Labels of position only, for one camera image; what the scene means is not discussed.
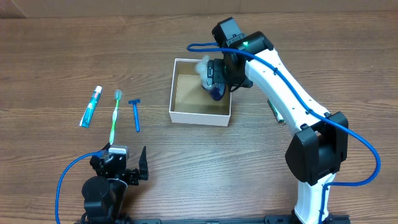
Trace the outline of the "clear pump bottle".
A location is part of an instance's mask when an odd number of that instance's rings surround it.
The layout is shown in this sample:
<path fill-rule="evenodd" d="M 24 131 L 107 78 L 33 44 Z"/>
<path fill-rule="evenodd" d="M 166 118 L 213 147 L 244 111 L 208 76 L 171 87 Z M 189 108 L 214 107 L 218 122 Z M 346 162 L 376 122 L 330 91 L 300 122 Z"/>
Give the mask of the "clear pump bottle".
<path fill-rule="evenodd" d="M 207 63 L 210 59 L 208 55 L 205 55 L 196 65 L 195 71 L 199 74 L 201 79 L 202 88 L 207 91 L 210 96 L 215 100 L 219 101 L 224 97 L 226 92 L 226 83 L 224 82 L 222 72 L 224 71 L 224 66 L 222 65 L 222 59 L 214 60 L 214 85 L 208 86 L 206 84 L 206 69 Z"/>

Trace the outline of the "toothpaste tube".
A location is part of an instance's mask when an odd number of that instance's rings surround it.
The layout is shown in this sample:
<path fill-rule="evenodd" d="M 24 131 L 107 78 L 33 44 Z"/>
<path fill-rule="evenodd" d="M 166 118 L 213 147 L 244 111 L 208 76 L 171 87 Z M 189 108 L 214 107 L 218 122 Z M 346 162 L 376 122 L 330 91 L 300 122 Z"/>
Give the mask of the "toothpaste tube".
<path fill-rule="evenodd" d="M 96 105 L 98 103 L 98 100 L 101 97 L 101 92 L 102 92 L 103 87 L 102 86 L 96 86 L 92 96 L 91 96 L 91 100 L 88 103 L 85 113 L 83 115 L 83 117 L 80 120 L 80 126 L 83 128 L 89 128 L 90 127 L 90 123 L 91 123 L 91 119 L 93 117 Z"/>

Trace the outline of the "blue disposable razor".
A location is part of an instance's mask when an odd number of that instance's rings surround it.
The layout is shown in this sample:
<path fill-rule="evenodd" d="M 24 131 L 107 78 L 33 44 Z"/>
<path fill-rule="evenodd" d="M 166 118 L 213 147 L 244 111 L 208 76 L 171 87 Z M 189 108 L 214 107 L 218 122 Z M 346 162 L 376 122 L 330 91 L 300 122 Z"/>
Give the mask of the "blue disposable razor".
<path fill-rule="evenodd" d="M 134 112 L 134 122 L 135 122 L 135 128 L 136 128 L 136 132 L 139 133 L 140 132 L 140 124 L 139 124 L 139 115 L 138 115 L 138 110 L 137 110 L 137 104 L 140 103 L 140 99 L 136 99 L 136 100 L 130 100 L 128 101 L 128 103 L 132 106 L 133 108 L 133 112 Z"/>

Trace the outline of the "green soap packet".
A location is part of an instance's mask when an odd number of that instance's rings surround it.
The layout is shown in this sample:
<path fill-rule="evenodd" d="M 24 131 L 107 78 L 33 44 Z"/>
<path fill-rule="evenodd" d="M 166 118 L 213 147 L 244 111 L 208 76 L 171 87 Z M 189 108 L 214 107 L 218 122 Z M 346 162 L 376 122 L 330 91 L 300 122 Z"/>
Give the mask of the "green soap packet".
<path fill-rule="evenodd" d="M 269 106 L 270 106 L 270 108 L 271 108 L 271 110 L 272 110 L 277 122 L 278 123 L 284 123 L 285 121 L 284 121 L 283 116 L 279 113 L 279 111 L 274 106 L 274 104 L 270 100 L 268 100 L 267 102 L 268 102 L 268 104 L 269 104 Z"/>

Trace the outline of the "green toothbrush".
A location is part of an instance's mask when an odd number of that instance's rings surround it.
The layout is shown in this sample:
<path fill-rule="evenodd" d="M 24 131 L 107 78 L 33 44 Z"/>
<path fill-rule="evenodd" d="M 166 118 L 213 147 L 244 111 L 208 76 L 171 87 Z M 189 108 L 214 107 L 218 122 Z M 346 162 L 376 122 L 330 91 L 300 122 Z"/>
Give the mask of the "green toothbrush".
<path fill-rule="evenodd" d="M 112 145 L 113 142 L 114 142 L 116 121 L 117 121 L 117 118 L 118 118 L 119 102 L 120 102 L 120 100 L 122 98 L 122 95 L 123 95 L 123 93 L 122 93 L 121 90 L 119 90 L 119 89 L 115 90 L 114 99 L 116 101 L 116 105 L 115 105 L 114 111 L 113 111 L 112 127 L 111 127 L 111 132 L 109 134 L 109 143 L 110 143 L 110 145 Z"/>

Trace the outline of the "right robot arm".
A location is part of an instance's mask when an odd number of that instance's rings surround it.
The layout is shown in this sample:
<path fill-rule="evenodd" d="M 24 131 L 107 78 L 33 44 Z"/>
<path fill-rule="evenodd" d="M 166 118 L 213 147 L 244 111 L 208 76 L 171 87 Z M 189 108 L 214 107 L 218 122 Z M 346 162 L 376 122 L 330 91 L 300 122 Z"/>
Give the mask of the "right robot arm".
<path fill-rule="evenodd" d="M 213 30 L 215 49 L 222 51 L 224 82 L 231 91 L 257 85 L 271 100 L 290 128 L 292 140 L 286 163 L 298 180 L 297 203 L 290 223 L 350 223 L 347 215 L 328 209 L 328 186 L 333 182 L 348 148 L 348 120 L 318 104 L 282 63 L 262 32 Z"/>

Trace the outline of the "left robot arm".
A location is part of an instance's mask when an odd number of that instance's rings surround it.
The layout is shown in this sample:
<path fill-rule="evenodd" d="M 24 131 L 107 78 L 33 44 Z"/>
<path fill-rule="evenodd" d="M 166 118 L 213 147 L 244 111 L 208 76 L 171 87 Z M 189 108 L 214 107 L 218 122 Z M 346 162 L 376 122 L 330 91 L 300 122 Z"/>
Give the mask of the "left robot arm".
<path fill-rule="evenodd" d="M 90 165 L 96 175 L 82 187 L 85 213 L 82 223 L 132 223 L 128 215 L 121 213 L 126 190 L 149 178 L 146 148 L 139 158 L 137 169 L 128 169 L 129 148 L 127 146 L 105 145 L 93 155 Z"/>

